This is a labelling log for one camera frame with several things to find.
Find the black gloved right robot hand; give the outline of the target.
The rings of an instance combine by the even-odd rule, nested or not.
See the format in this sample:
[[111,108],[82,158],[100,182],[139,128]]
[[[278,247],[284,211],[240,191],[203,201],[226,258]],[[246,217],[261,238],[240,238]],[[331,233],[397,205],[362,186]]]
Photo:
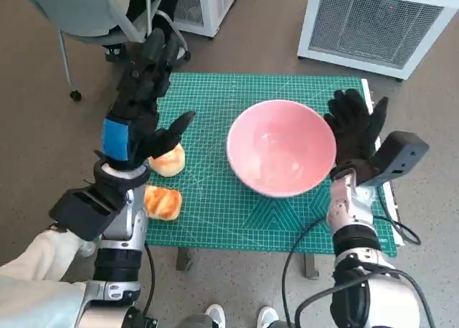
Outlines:
[[359,92],[353,88],[337,90],[328,101],[328,113],[323,118],[330,126],[336,141],[336,166],[331,177],[354,170],[369,172],[375,154],[375,142],[387,117],[388,97],[381,98],[369,112]]

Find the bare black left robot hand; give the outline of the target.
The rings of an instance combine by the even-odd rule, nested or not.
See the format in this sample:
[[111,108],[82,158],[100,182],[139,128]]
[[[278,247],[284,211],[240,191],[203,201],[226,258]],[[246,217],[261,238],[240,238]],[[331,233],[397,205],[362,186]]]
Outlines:
[[158,158],[175,148],[196,113],[187,111],[168,128],[159,128],[157,100],[166,95],[179,52],[179,38],[165,41],[154,29],[136,59],[126,65],[118,96],[103,121],[102,154],[118,171],[130,171],[147,158]]

